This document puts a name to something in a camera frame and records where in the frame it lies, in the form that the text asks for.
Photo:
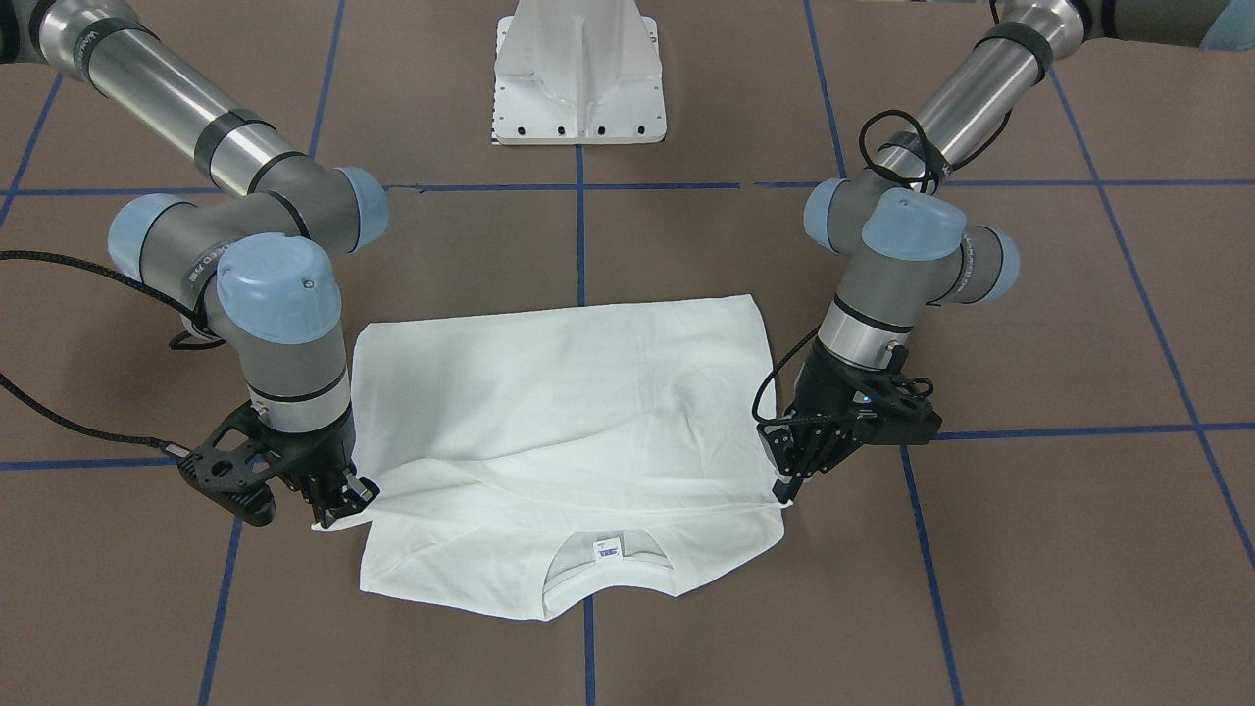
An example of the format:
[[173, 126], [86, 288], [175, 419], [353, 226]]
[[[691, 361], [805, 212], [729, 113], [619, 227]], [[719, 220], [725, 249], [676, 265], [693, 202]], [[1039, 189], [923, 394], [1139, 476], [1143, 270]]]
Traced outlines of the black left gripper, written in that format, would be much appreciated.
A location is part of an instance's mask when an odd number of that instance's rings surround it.
[[806, 479], [881, 439], [884, 410], [876, 403], [882, 391], [884, 370], [850, 365], [827, 349], [809, 350], [792, 405], [781, 419], [759, 423], [778, 473], [776, 500], [788, 504]]

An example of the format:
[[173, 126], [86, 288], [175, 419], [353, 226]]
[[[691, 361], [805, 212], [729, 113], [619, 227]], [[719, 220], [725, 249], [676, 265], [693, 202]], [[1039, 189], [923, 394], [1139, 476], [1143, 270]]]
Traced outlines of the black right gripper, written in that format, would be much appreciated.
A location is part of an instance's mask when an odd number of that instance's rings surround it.
[[296, 434], [279, 451], [279, 477], [300, 492], [323, 529], [356, 515], [380, 497], [380, 487], [358, 474], [353, 461], [356, 433], [326, 430]]

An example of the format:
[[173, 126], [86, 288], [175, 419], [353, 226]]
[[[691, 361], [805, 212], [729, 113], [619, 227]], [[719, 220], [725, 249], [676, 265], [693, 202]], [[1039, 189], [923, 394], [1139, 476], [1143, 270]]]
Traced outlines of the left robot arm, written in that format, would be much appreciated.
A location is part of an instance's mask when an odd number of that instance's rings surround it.
[[1252, 48], [1250, 1], [1001, 1], [961, 66], [905, 128], [861, 149], [858, 176], [820, 183], [804, 207], [804, 231], [850, 263], [825, 321], [799, 341], [807, 359], [796, 398], [757, 428], [793, 502], [811, 477], [862, 446], [925, 445], [941, 418], [932, 381], [909, 377], [910, 339], [924, 308], [1000, 298], [1017, 282], [1022, 255], [1010, 237], [974, 227], [937, 198], [950, 176], [996, 139], [1017, 103], [1059, 60], [1089, 40]]

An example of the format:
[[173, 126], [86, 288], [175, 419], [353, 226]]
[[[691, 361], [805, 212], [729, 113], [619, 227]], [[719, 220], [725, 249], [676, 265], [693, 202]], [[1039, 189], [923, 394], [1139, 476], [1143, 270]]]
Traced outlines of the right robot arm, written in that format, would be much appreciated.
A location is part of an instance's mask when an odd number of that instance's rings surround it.
[[85, 436], [154, 448], [188, 487], [251, 525], [276, 514], [270, 479], [300, 493], [318, 525], [365, 510], [379, 487], [353, 461], [355, 428], [343, 298], [333, 256], [387, 232], [388, 196], [355, 167], [328, 169], [146, 28], [125, 1], [5, 1], [3, 63], [44, 64], [157, 132], [227, 193], [198, 207], [142, 196], [115, 214], [104, 277], [174, 308], [172, 349], [228, 345], [248, 398], [197, 446], [73, 423]]

